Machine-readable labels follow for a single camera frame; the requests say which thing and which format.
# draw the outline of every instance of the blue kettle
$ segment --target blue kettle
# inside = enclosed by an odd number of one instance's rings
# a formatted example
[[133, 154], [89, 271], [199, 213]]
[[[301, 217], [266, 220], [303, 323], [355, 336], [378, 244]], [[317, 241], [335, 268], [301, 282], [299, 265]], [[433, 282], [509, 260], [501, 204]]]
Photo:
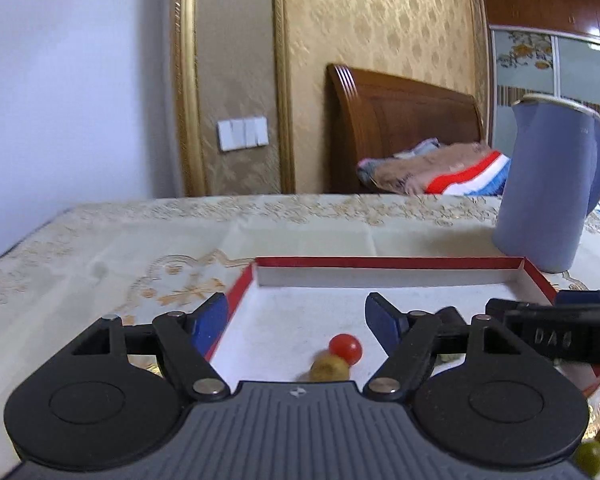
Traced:
[[542, 94], [525, 95], [513, 112], [518, 134], [493, 243], [540, 270], [564, 272], [600, 201], [600, 115]]

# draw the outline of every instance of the red cherry tomato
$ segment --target red cherry tomato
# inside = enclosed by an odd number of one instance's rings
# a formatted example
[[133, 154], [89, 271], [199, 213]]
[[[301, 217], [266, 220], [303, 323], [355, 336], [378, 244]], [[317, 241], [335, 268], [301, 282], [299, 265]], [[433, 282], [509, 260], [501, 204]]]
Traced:
[[353, 366], [362, 357], [362, 345], [351, 334], [338, 334], [329, 341], [329, 352]]

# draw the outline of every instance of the tablecloth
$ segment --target tablecloth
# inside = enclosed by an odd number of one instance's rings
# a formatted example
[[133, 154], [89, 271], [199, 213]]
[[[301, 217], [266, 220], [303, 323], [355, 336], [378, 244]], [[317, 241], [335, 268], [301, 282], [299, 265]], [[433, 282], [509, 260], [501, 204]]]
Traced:
[[[227, 290], [256, 256], [497, 256], [497, 198], [186, 198], [76, 207], [0, 259], [0, 476], [9, 393], [103, 314], [146, 323]], [[557, 288], [600, 288], [600, 215]], [[600, 421], [598, 401], [592, 416]]]

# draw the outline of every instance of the wooden headboard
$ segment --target wooden headboard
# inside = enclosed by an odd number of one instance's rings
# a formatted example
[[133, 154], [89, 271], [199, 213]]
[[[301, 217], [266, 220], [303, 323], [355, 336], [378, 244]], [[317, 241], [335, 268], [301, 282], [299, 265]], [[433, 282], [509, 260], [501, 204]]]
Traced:
[[484, 139], [475, 99], [403, 77], [329, 65], [339, 110], [331, 125], [332, 193], [369, 192], [356, 176], [362, 158], [384, 158], [421, 140], [477, 142]]

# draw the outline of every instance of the floral glass panel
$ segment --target floral glass panel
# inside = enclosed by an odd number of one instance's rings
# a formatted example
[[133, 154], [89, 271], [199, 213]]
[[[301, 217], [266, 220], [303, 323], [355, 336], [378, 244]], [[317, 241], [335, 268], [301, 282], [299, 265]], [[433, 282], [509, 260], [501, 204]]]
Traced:
[[554, 53], [551, 36], [534, 32], [497, 30], [496, 111], [493, 147], [511, 156], [516, 142], [516, 119], [511, 105], [530, 92], [554, 94]]

